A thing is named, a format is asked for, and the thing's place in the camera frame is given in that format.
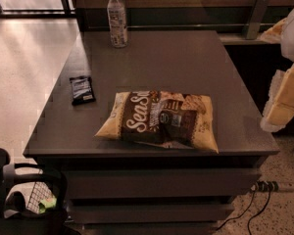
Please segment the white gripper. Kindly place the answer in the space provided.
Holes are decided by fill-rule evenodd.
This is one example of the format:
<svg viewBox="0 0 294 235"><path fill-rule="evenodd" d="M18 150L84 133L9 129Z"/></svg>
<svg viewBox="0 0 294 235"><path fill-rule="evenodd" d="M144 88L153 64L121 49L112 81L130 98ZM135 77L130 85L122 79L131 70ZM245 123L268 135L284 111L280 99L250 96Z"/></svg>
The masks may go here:
<svg viewBox="0 0 294 235"><path fill-rule="evenodd" d="M294 8L286 19L264 31L260 37L264 42L279 44L281 54L294 62ZM261 129L277 132L294 118L294 64L287 71L277 70L269 87L269 99L263 110Z"/></svg>

